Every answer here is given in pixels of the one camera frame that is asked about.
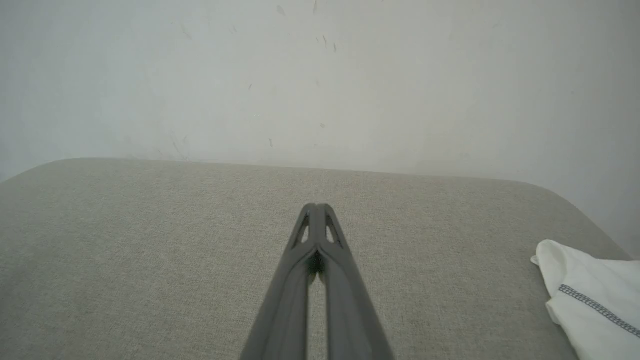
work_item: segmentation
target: white towel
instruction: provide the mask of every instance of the white towel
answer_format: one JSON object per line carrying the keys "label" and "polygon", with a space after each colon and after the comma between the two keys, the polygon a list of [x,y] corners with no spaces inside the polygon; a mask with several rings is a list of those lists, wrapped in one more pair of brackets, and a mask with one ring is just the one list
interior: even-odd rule
{"label": "white towel", "polygon": [[599,260],[553,240],[531,261],[551,295],[551,320],[581,360],[640,359],[640,261]]}

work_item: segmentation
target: fabric texture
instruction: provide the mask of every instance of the fabric texture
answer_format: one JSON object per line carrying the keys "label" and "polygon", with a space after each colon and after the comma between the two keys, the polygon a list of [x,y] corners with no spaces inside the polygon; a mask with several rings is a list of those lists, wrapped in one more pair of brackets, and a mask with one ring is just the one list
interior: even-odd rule
{"label": "fabric texture", "polygon": [[[397,359],[570,359],[528,261],[625,253],[512,181],[64,160],[0,184],[0,359],[237,359],[302,206],[333,206]],[[309,359],[326,356],[324,288]]]}
{"label": "fabric texture", "polygon": [[640,354],[640,261],[595,259],[544,240],[537,265],[551,299],[547,309],[582,360]]}

